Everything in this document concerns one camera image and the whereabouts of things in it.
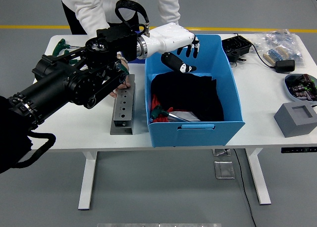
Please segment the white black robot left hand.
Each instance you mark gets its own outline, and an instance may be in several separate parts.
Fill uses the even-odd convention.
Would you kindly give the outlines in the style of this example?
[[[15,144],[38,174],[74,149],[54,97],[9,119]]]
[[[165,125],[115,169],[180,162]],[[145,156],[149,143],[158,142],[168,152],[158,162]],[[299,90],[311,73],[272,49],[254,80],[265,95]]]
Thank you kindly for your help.
[[[168,23],[150,30],[149,36],[141,36],[144,58],[154,53],[161,54],[161,62],[169,69],[180,73],[191,73],[197,70],[183,62],[178,56],[186,48],[185,56],[197,57],[200,41],[195,34],[175,23]]]

